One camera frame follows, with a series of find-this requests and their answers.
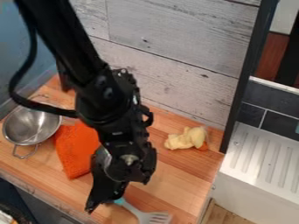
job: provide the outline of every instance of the metal strainer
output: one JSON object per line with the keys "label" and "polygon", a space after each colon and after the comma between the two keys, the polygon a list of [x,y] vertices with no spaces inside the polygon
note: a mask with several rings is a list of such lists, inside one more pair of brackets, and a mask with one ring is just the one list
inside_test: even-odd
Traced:
{"label": "metal strainer", "polygon": [[[37,152],[38,144],[52,136],[61,124],[61,116],[24,107],[17,107],[4,121],[3,134],[15,144],[12,155],[28,158]],[[27,155],[17,154],[18,145],[35,144],[34,151]]]}

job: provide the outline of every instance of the strainer handle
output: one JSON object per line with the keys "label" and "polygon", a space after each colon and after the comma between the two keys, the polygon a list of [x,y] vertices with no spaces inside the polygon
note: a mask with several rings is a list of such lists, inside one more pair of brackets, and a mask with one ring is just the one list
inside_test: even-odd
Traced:
{"label": "strainer handle", "polygon": [[17,154],[17,145],[15,144],[15,147],[13,148],[12,151],[12,156],[20,159],[29,158],[30,156],[33,156],[37,152],[37,150],[38,150],[38,144],[35,145],[34,150],[32,152],[28,153],[27,155],[20,156]]}

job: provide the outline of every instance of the black tile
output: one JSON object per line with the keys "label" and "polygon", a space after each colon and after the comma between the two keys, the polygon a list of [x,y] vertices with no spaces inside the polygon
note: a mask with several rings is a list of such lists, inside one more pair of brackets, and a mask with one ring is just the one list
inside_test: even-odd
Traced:
{"label": "black tile", "polygon": [[299,95],[249,81],[244,102],[299,118]]}
{"label": "black tile", "polygon": [[261,128],[299,141],[299,133],[296,133],[298,123],[298,119],[268,111]]}
{"label": "black tile", "polygon": [[241,103],[238,121],[258,128],[265,109]]}

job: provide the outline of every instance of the wooden floor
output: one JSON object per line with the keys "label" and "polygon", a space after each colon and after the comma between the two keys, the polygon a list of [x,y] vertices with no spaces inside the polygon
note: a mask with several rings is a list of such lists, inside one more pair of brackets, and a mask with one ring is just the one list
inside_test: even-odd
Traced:
{"label": "wooden floor", "polygon": [[218,206],[212,200],[205,212],[205,217],[201,224],[254,224],[235,213],[231,213],[225,208]]}

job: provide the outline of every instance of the gray wall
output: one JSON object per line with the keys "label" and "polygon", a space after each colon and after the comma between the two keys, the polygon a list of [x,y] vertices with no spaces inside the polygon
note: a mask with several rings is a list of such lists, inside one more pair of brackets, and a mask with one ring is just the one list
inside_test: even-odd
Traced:
{"label": "gray wall", "polygon": [[143,101],[224,129],[260,0],[71,0]]}
{"label": "gray wall", "polygon": [[[0,0],[0,119],[13,107],[7,92],[8,83],[28,52],[28,33],[17,6],[12,1]],[[53,56],[38,39],[38,57],[18,89],[22,95],[29,95],[55,72]]]}

